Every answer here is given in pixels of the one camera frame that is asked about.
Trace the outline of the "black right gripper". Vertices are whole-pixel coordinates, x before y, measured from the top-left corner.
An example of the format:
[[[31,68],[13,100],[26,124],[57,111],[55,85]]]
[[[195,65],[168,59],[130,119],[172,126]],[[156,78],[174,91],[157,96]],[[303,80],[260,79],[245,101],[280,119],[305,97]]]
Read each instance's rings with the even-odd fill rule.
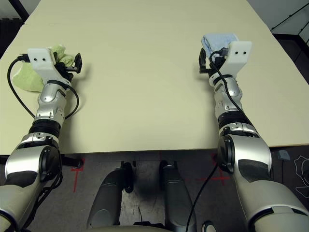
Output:
[[[210,67],[206,67],[206,51],[204,48],[201,48],[200,54],[199,54],[199,73],[200,74],[208,74],[209,77],[211,77],[213,74],[217,73],[217,71],[222,67],[221,63],[221,55],[218,53],[212,53],[211,54],[211,62]]]

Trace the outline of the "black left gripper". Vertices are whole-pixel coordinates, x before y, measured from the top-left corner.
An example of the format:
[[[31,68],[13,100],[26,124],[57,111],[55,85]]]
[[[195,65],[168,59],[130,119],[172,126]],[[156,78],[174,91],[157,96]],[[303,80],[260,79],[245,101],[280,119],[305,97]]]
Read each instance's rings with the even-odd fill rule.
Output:
[[[65,66],[65,63],[58,62],[57,53],[54,53],[54,58],[55,58],[55,62],[56,62],[56,65],[55,65],[56,70],[66,80],[72,81],[72,79],[73,79],[72,72],[75,72],[75,73],[80,73],[81,72],[82,64],[83,63],[82,63],[82,58],[81,58],[81,54],[80,53],[78,53],[75,56],[75,59],[74,59],[75,66],[67,67],[67,66]]]

